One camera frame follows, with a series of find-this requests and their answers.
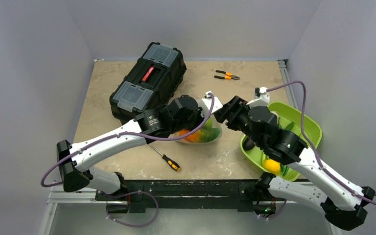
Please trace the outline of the green apple toy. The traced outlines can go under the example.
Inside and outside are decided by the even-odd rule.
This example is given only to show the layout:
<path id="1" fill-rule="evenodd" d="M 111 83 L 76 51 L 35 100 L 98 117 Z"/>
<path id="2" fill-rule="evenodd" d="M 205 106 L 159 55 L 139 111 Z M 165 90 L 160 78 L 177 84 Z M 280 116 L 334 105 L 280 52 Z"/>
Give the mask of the green apple toy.
<path id="1" fill-rule="evenodd" d="M 213 128 L 213 120 L 209 118 L 202 127 L 203 129 L 212 129 Z"/>

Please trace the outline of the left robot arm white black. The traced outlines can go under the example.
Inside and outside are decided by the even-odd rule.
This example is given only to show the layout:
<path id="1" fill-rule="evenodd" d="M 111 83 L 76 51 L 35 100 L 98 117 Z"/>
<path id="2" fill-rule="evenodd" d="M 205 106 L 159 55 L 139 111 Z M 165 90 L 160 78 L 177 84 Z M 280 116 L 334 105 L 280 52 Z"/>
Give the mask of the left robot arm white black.
<path id="1" fill-rule="evenodd" d="M 63 159 L 59 160 L 63 190 L 74 192 L 94 188 L 114 200 L 121 200 L 126 195 L 123 176 L 98 169 L 95 167 L 97 163 L 154 141 L 182 139 L 182 136 L 177 137 L 175 133 L 187 129 L 193 134 L 221 107 L 221 102 L 211 92 L 199 101 L 183 95 L 168 105 L 146 110 L 121 127 L 99 137 L 73 144 L 59 142 L 57 147 L 63 147 L 60 153 Z"/>

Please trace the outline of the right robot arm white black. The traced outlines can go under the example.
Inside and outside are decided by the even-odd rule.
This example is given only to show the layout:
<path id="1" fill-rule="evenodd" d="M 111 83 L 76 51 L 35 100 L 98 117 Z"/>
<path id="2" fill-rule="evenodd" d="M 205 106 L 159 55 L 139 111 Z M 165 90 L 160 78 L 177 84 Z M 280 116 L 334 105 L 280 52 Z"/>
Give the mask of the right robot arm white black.
<path id="1" fill-rule="evenodd" d="M 241 131 L 270 159 L 301 173 L 314 185 L 308 187 L 264 173 L 255 186 L 259 198 L 280 197 L 305 205 L 346 231 L 365 222 L 368 212 L 364 206 L 375 191 L 346 180 L 335 170 L 327 174 L 327 164 L 317 161 L 314 150 L 298 135 L 281 129 L 277 116 L 266 106 L 252 107 L 235 96 L 224 105 L 212 105 L 211 110 L 219 123 Z"/>

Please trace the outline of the green bok choy toy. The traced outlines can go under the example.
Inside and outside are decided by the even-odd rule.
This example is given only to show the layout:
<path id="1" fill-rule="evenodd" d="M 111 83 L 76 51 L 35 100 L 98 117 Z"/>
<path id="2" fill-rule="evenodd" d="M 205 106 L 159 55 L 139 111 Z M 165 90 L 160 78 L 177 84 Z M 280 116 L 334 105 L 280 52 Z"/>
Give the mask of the green bok choy toy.
<path id="1" fill-rule="evenodd" d="M 199 131 L 199 143 L 208 143 L 212 142 L 215 139 L 218 139 L 221 135 L 221 130 L 219 128 L 212 128 L 212 129 L 200 129 Z"/>

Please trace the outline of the clear zip top bag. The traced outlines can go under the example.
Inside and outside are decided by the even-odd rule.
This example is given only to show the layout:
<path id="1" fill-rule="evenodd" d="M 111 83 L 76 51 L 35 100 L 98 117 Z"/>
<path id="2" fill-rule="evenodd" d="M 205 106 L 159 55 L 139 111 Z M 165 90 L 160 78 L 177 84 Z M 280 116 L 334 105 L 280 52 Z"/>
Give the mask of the clear zip top bag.
<path id="1" fill-rule="evenodd" d="M 213 115 L 217 109 L 222 107 L 220 100 L 217 97 L 214 98 L 214 107 L 211 106 L 211 98 L 202 98 L 197 100 L 197 102 L 198 106 L 202 108 L 202 115 L 208 114 L 210 108 L 212 108 L 212 115 L 198 131 L 183 139 L 177 140 L 178 142 L 186 144 L 213 143 L 216 142 L 222 135 L 221 124 L 216 121 Z"/>

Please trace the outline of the orange tangerine toy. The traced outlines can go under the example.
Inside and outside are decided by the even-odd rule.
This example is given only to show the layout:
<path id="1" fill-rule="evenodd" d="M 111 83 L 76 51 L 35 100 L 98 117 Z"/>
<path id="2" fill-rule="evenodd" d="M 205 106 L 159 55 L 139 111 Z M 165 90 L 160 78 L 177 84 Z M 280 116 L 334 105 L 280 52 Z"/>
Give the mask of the orange tangerine toy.
<path id="1" fill-rule="evenodd" d="M 178 136 L 184 136 L 188 134 L 190 131 L 189 130 L 181 130 L 177 133 Z M 186 136 L 183 138 L 184 141 L 187 142 L 192 142 L 192 143 L 198 143 L 200 138 L 199 138 L 199 131 L 194 132 L 193 134 Z"/>

